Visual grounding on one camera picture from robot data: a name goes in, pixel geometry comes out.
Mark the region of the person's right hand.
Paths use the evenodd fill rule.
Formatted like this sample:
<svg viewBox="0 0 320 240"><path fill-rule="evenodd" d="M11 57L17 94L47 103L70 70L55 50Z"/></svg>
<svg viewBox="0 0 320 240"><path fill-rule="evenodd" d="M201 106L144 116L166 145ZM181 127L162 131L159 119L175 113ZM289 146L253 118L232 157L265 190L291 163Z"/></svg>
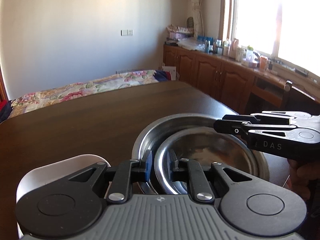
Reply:
<svg viewBox="0 0 320 240"><path fill-rule="evenodd" d="M319 161L299 164L295 160L287 160L290 166L290 189L298 194L304 201L310 199L311 192L308 184L319 179Z"/></svg>

